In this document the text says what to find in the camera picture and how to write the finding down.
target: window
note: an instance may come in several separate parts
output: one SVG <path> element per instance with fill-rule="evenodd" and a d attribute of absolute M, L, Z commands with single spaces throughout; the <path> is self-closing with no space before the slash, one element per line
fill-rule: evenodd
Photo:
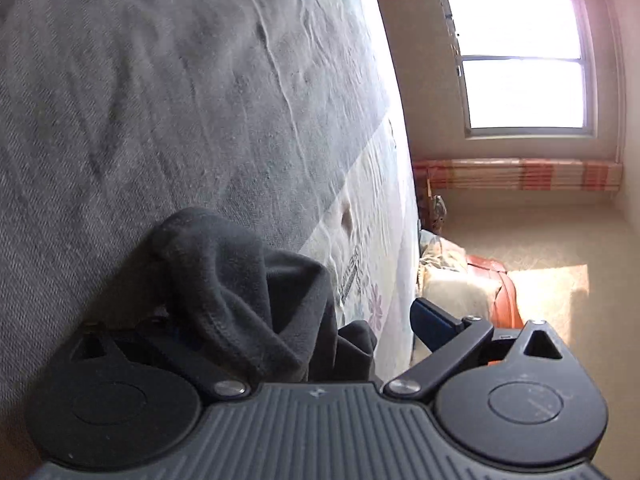
<path fill-rule="evenodd" d="M 470 136 L 593 135 L 580 0 L 443 0 Z"/>

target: gray blanket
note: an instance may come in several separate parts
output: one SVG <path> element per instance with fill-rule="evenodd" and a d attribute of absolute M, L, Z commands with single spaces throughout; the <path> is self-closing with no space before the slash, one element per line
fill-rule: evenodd
<path fill-rule="evenodd" d="M 0 52 L 4 423 L 81 319 L 158 305 L 141 244 L 175 211 L 299 250 L 388 101 L 343 0 L 0 0 Z"/>

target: window pane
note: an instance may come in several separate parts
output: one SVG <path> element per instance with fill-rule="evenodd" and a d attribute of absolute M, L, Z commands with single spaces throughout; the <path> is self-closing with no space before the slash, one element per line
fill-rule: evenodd
<path fill-rule="evenodd" d="M 449 0 L 462 56 L 580 57 L 571 0 Z"/>
<path fill-rule="evenodd" d="M 581 128 L 582 66 L 556 60 L 465 61 L 472 128 Z"/>

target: red leather chair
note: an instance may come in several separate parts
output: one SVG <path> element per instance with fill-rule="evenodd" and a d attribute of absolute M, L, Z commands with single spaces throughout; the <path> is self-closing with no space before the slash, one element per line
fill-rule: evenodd
<path fill-rule="evenodd" d="M 489 260 L 480 256 L 466 256 L 467 271 L 475 276 L 490 278 L 502 285 L 496 294 L 490 313 L 490 320 L 496 328 L 522 328 L 524 323 L 516 302 L 516 287 L 504 265 L 497 260 Z"/>

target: bed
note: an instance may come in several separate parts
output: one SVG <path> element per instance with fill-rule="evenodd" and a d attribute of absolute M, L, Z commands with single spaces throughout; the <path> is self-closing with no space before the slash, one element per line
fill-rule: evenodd
<path fill-rule="evenodd" d="M 158 306 L 145 237 L 185 206 L 324 263 L 340 324 L 379 338 L 377 374 L 408 367 L 417 207 L 376 0 L 0 13 L 2 478 L 33 465 L 20 401 L 52 350 Z"/>

